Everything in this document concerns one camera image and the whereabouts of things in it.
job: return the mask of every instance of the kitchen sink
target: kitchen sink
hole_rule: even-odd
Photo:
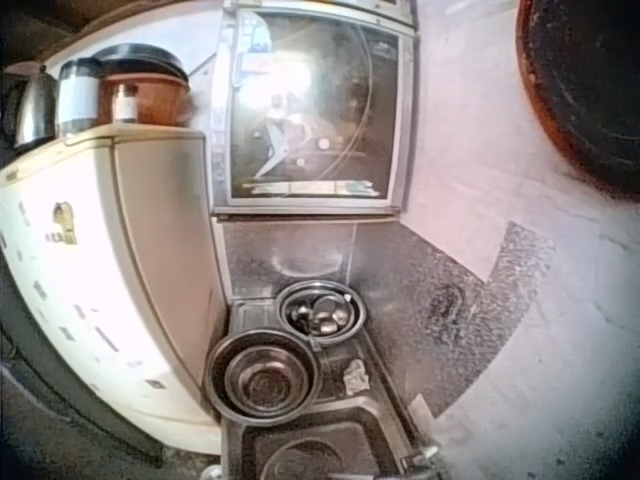
[[[236,305],[231,332],[273,325],[270,309],[268,302]],[[400,407],[366,332],[316,353],[322,365],[322,388],[300,417],[266,428],[223,419],[225,479],[313,480],[329,473],[383,477],[408,473],[407,459],[429,442],[418,435]],[[355,391],[345,382],[345,372],[354,361],[368,376],[368,384]],[[300,464],[297,474],[296,461]],[[310,473],[311,463],[321,464],[312,471],[323,474]]]

